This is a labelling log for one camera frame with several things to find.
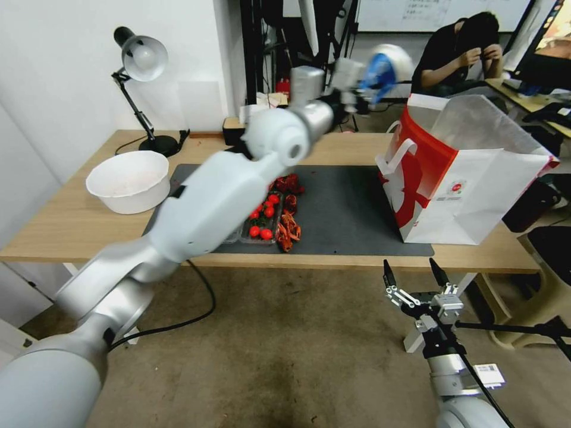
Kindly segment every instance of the desk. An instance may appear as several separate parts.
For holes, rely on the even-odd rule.
[[[177,137],[176,132],[165,134]],[[142,136],[140,131],[117,131],[40,212],[0,251],[10,262],[85,263],[117,241],[141,236],[151,211],[120,215],[87,193],[85,179],[94,166],[113,156],[115,149]],[[374,165],[386,151],[391,134],[329,134],[319,141],[305,165]],[[189,139],[180,153],[169,158],[170,173],[179,163],[201,163],[226,149],[222,139]],[[445,270],[488,273],[534,273],[538,266],[504,224],[499,224],[479,246],[434,245],[435,259]],[[335,256],[300,254],[207,254],[199,266],[243,268],[356,269],[381,268],[387,258],[395,269],[427,270],[427,257]]]
[[[557,101],[552,97],[550,97],[549,95],[536,95],[533,97],[519,96],[517,92],[503,85],[502,82],[503,79],[501,78],[486,79],[486,83],[488,84],[488,86],[490,86],[490,88],[494,89],[502,96],[508,98],[508,100],[512,101],[514,104],[524,109],[527,113],[533,113],[539,109],[542,109],[549,103]],[[545,122],[545,123],[549,125],[549,127],[552,128],[552,130],[562,134],[565,138],[571,139],[571,129],[553,122]]]

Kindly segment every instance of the person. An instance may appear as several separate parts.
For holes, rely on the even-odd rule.
[[[486,78],[501,76],[498,29],[495,15],[481,12],[437,30],[415,69],[411,92],[444,97],[481,86],[483,82],[466,81],[468,70],[479,60]]]

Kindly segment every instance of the hair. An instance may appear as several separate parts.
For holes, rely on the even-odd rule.
[[[500,25],[492,12],[480,12],[468,19],[458,21],[464,22],[458,32],[457,50],[459,53],[473,48],[484,50],[489,45],[498,43]]]

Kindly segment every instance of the desk lamp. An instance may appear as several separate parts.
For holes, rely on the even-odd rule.
[[[180,150],[178,142],[169,136],[155,136],[153,124],[137,108],[125,89],[125,82],[128,80],[151,81],[159,77],[167,66],[167,49],[158,40],[147,36],[136,36],[127,27],[117,28],[113,37],[121,47],[123,66],[111,74],[111,77],[123,92],[135,117],[147,132],[147,139],[139,145],[139,150],[153,150],[166,157],[178,153]]]

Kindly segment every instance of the whiteboard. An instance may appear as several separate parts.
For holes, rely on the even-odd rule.
[[[360,0],[360,32],[434,32],[459,18],[493,12],[501,32],[512,32],[529,0]]]

